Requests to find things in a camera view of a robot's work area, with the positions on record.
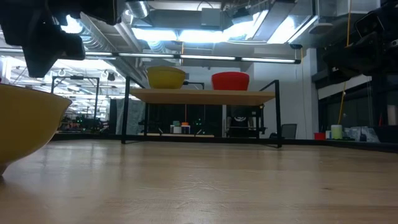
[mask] metal table leg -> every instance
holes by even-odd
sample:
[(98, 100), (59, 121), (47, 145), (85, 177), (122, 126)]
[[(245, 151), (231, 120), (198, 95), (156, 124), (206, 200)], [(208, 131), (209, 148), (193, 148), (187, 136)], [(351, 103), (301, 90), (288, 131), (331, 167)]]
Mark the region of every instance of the metal table leg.
[(127, 119), (129, 114), (129, 94), (130, 94), (130, 78), (126, 77), (126, 88), (124, 90), (124, 105), (123, 105), (123, 123), (122, 123), (122, 144), (126, 143), (127, 135)]
[(277, 145), (278, 148), (282, 147), (282, 126), (280, 123), (280, 93), (279, 93), (279, 80), (275, 81), (275, 108), (276, 108), (276, 128), (277, 128)]
[(256, 107), (256, 139), (260, 139), (260, 107)]
[(147, 136), (148, 134), (148, 111), (149, 104), (145, 103), (144, 136)]

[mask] wooden tabletop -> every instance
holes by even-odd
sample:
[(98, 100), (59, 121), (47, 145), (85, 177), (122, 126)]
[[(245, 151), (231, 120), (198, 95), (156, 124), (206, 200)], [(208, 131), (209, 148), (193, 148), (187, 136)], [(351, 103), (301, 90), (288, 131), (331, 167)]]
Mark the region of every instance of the wooden tabletop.
[(153, 104), (257, 106), (273, 98), (269, 91), (158, 90), (131, 88), (130, 94)]
[(397, 176), (356, 149), (55, 141), (0, 178), (0, 223), (393, 224)]

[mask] yellow cup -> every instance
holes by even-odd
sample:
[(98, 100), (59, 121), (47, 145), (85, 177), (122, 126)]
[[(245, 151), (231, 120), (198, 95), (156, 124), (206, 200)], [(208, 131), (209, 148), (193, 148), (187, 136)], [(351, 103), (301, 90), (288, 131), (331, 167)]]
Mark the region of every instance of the yellow cup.
[(154, 89), (179, 89), (185, 80), (185, 72), (173, 67), (156, 66), (147, 71), (149, 85)]
[(0, 84), (0, 175), (51, 140), (71, 103), (54, 94)]

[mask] black metal frame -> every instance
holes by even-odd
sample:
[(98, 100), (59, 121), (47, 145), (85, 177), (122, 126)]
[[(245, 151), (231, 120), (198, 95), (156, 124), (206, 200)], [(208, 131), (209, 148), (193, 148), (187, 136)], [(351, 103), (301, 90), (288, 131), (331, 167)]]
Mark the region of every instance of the black metal frame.
[[(265, 140), (269, 144), (276, 144), (278, 148), (282, 147), (283, 139), (282, 139), (282, 126), (280, 121), (280, 93), (279, 93), (279, 80), (274, 80), (270, 82), (270, 84), (266, 85), (264, 88), (260, 89), (260, 91), (264, 91), (268, 87), (275, 85), (275, 110), (276, 110), (276, 121), (277, 121), (277, 139), (270, 139), (270, 141), (266, 141), (268, 139), (260, 139), (260, 125), (264, 127), (264, 113), (263, 108), (264, 105), (255, 106), (256, 111), (256, 142), (259, 144), (263, 144)], [(164, 137), (164, 136), (148, 136), (148, 112), (149, 112), (149, 104), (145, 103), (145, 119), (144, 119), (144, 135), (143, 136), (127, 136), (127, 119), (128, 119), (128, 108), (129, 108), (129, 95), (130, 95), (130, 78), (126, 78), (126, 89), (124, 93), (124, 107), (123, 107), (123, 125), (122, 125), (122, 136), (121, 142), (122, 144), (126, 144), (127, 140), (133, 141), (188, 141), (188, 142), (228, 142), (228, 143), (253, 143), (253, 139), (239, 139), (239, 138), (224, 138), (214, 139), (214, 138), (188, 138), (188, 137)]]
[(96, 80), (97, 81), (97, 86), (96, 86), (96, 92), (95, 92), (95, 110), (94, 110), (94, 123), (93, 123), (93, 128), (95, 129), (97, 127), (97, 122), (96, 122), (96, 118), (97, 118), (97, 107), (98, 107), (98, 93), (100, 91), (100, 78), (98, 77), (78, 77), (78, 78), (74, 78), (74, 76), (68, 76), (68, 77), (62, 77), (62, 76), (53, 76), (52, 77), (52, 82), (51, 82), (51, 94), (54, 94), (54, 88), (58, 86), (58, 84), (55, 85), (55, 80), (61, 78), (61, 82), (64, 81), (67, 78), (70, 79), (79, 79), (79, 80), (83, 80), (83, 79), (92, 79), (92, 80)]

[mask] shelf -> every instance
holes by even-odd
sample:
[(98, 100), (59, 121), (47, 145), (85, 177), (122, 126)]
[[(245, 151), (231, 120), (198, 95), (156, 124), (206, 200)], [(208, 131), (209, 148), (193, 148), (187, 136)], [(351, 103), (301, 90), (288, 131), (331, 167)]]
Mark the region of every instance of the shelf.
[(130, 94), (146, 103), (258, 106), (275, 98), (269, 91), (160, 90), (131, 88)]

